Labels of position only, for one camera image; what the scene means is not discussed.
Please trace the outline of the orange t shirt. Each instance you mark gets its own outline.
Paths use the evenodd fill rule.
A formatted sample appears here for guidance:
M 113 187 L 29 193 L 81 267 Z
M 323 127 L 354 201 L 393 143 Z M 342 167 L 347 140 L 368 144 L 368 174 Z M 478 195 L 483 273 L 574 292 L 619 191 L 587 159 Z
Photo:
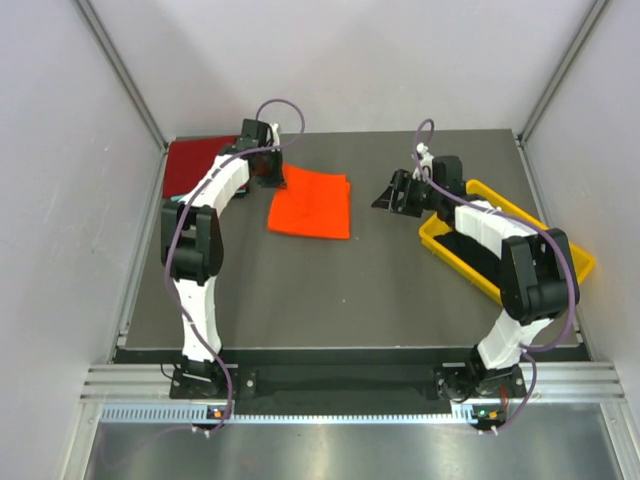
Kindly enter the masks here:
M 349 240 L 351 184 L 347 176 L 290 164 L 285 164 L 283 171 L 286 187 L 273 196 L 267 229 L 285 235 Z

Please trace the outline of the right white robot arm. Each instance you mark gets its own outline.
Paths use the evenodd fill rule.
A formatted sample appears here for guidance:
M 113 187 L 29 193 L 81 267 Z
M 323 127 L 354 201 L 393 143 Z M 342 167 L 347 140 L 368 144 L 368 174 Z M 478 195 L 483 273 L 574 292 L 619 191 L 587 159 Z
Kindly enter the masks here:
M 541 228 L 469 192 L 459 157 L 416 158 L 415 170 L 396 170 L 371 206 L 415 218 L 431 211 L 449 228 L 437 244 L 469 267 L 478 256 L 496 268 L 502 309 L 472 348 L 462 379 L 447 378 L 441 387 L 458 402 L 487 396 L 512 380 L 542 330 L 574 314 L 580 294 L 570 242 L 560 229 Z

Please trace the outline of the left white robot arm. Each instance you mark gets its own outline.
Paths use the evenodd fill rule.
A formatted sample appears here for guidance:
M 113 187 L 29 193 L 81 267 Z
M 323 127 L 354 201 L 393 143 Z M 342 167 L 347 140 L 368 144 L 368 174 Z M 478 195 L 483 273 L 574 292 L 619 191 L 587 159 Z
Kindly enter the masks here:
M 221 399 L 228 394 L 215 307 L 215 284 L 224 260 L 220 216 L 251 179 L 267 188 L 285 185 L 276 123 L 244 120 L 240 136 L 220 150 L 196 186 L 162 206 L 161 262 L 184 330 L 172 374 L 172 399 Z

